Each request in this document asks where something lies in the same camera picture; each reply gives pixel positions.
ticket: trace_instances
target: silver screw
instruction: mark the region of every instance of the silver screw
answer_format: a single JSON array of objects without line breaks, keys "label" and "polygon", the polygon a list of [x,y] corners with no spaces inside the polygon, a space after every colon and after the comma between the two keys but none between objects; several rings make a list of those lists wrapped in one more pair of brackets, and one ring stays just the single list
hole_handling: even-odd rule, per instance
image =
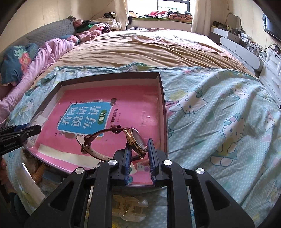
[{"label": "silver screw", "polygon": [[172,164],[172,161],[171,160],[165,160],[163,161],[164,165],[171,165]]},{"label": "silver screw", "polygon": [[117,164],[117,161],[114,160],[114,159],[111,159],[111,160],[108,161],[108,164],[109,164],[109,165],[116,165],[116,164]]},{"label": "silver screw", "polygon": [[75,170],[75,172],[76,172],[77,174],[81,174],[81,173],[84,173],[84,169],[83,169],[83,168],[77,168],[77,169]]},{"label": "silver screw", "polygon": [[205,173],[205,170],[202,168],[198,168],[198,169],[196,169],[196,173],[203,174],[203,173]]}]

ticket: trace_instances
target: white curtain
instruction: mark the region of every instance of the white curtain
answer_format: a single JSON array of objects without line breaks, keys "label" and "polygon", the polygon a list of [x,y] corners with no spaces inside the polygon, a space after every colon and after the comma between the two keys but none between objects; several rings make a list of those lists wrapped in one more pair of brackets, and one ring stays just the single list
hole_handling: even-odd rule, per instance
[{"label": "white curtain", "polygon": [[211,27],[211,0],[194,0],[195,12],[191,32],[208,36]]},{"label": "white curtain", "polygon": [[128,0],[114,0],[116,19],[121,24],[121,30],[126,30],[129,23]]}]

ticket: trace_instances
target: television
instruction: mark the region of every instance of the television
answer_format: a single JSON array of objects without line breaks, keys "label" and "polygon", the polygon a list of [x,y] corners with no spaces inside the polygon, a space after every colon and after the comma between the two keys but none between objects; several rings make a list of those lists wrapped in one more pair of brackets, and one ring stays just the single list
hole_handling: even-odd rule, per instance
[{"label": "television", "polygon": [[264,31],[267,32],[274,39],[281,42],[281,37],[278,35],[278,32],[276,31],[275,25],[273,25],[270,22],[270,20],[268,19],[268,17],[265,14],[263,14],[262,20],[264,23]]}]

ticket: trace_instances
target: human hand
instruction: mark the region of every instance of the human hand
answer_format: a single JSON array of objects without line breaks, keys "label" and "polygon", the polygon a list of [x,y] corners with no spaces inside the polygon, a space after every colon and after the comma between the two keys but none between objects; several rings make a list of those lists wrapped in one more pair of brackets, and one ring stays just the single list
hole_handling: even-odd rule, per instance
[{"label": "human hand", "polygon": [[9,181],[6,167],[7,167],[6,161],[4,159],[0,160],[0,180],[1,180],[1,184],[6,184]]}]

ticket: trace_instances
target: light blue blanket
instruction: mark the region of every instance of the light blue blanket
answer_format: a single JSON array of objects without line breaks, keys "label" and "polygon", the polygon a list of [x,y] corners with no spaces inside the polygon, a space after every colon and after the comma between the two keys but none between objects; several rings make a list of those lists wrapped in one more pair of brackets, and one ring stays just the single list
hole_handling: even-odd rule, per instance
[{"label": "light blue blanket", "polygon": [[[26,92],[8,124],[29,122],[60,81],[130,71],[161,74],[168,114],[169,159],[184,168],[207,170],[258,226],[281,193],[281,112],[259,80],[250,75],[227,69],[157,68],[140,63],[120,68],[56,68],[36,89]],[[9,178],[31,212],[34,208],[21,194],[14,175],[21,163],[19,151],[10,152],[5,159]],[[121,227],[166,227],[166,191],[144,196],[149,201],[147,217],[141,223],[115,219]]]}]

